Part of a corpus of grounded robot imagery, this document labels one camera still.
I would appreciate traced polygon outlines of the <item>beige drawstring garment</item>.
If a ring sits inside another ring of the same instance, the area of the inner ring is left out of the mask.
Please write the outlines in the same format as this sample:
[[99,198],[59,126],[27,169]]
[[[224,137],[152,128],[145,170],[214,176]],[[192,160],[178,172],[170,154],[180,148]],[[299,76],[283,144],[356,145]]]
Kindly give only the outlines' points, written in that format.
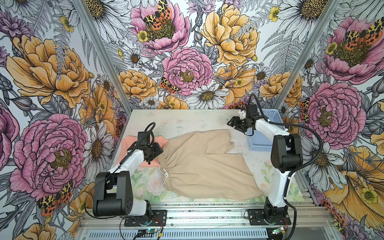
[[169,140],[158,157],[167,191],[189,199],[246,201],[262,196],[229,130],[191,132]]

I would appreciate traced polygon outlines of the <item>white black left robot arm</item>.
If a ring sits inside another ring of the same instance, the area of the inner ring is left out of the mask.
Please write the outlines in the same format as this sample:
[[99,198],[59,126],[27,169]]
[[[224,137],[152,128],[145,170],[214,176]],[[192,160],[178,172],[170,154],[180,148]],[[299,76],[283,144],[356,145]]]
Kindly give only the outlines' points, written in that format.
[[155,142],[155,126],[156,123],[152,122],[143,132],[138,132],[138,139],[128,148],[123,159],[109,171],[96,176],[93,217],[131,217],[145,222],[152,220],[150,202],[137,200],[133,196],[131,176],[142,163],[150,165],[163,152],[159,143]]

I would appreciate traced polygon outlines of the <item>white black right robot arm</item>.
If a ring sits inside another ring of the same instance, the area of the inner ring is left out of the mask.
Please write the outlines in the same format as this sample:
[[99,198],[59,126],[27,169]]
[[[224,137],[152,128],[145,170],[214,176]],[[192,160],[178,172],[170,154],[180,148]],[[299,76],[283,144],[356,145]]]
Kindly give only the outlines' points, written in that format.
[[245,134],[259,132],[272,142],[271,163],[275,168],[273,190],[266,198],[263,210],[249,210],[251,224],[290,224],[287,203],[288,190],[294,170],[303,163],[302,144],[299,135],[282,129],[282,123],[271,121],[257,105],[247,105],[232,117],[227,125]]

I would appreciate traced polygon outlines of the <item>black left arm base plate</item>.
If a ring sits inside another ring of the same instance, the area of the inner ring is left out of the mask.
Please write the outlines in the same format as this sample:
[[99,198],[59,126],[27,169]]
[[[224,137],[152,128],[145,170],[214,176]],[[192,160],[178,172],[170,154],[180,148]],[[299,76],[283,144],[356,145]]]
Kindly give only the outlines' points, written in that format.
[[125,219],[125,227],[164,227],[167,222],[166,210],[152,210],[152,215],[128,216]]

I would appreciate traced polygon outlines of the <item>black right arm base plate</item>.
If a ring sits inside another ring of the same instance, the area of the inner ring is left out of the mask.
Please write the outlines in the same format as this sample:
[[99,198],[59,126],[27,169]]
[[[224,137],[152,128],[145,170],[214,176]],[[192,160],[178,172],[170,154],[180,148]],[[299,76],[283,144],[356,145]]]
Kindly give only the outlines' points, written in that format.
[[287,211],[283,214],[265,214],[264,209],[249,209],[246,212],[251,226],[286,226],[292,224]]

